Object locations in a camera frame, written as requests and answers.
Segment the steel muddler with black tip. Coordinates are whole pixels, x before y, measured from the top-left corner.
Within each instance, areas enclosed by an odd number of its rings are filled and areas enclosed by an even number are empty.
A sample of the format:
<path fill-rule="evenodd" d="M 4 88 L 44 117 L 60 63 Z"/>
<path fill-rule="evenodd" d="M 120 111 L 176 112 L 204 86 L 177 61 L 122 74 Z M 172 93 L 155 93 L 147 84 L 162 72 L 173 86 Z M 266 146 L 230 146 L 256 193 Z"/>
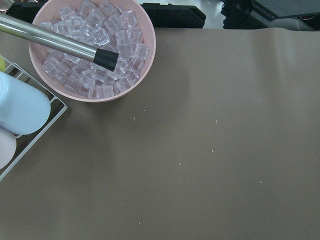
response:
<path fill-rule="evenodd" d="M 117 52 L 88 45 L 3 13 L 0 15 L 0 30 L 4 33 L 92 62 L 112 72 L 115 70 L 119 57 Z"/>

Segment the pink cup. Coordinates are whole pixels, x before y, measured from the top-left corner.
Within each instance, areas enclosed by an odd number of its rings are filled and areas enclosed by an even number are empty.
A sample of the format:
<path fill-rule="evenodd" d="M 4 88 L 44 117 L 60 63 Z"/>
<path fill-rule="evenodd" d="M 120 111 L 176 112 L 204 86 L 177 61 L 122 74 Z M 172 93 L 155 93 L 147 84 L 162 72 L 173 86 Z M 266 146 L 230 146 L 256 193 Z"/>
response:
<path fill-rule="evenodd" d="M 15 135 L 5 128 L 0 128 L 0 168 L 4 168 L 13 158 L 17 147 Z"/>

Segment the light blue cup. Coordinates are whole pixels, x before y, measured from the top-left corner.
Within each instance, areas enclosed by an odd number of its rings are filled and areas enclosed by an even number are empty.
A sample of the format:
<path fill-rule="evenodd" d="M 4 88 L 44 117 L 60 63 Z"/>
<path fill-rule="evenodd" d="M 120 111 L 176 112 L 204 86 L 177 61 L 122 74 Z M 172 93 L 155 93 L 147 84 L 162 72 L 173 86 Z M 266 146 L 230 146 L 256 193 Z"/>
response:
<path fill-rule="evenodd" d="M 48 120 L 51 104 L 37 88 L 0 73 L 0 126 L 17 135 L 38 131 Z"/>

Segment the yellow cup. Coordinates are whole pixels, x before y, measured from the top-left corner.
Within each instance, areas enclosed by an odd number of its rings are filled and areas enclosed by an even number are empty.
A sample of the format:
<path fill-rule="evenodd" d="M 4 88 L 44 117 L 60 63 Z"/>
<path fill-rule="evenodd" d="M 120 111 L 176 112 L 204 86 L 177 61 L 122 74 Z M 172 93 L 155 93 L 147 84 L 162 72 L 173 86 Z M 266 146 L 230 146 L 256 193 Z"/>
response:
<path fill-rule="evenodd" d="M 0 56 L 0 71 L 5 72 L 6 70 L 6 62 L 2 56 Z"/>

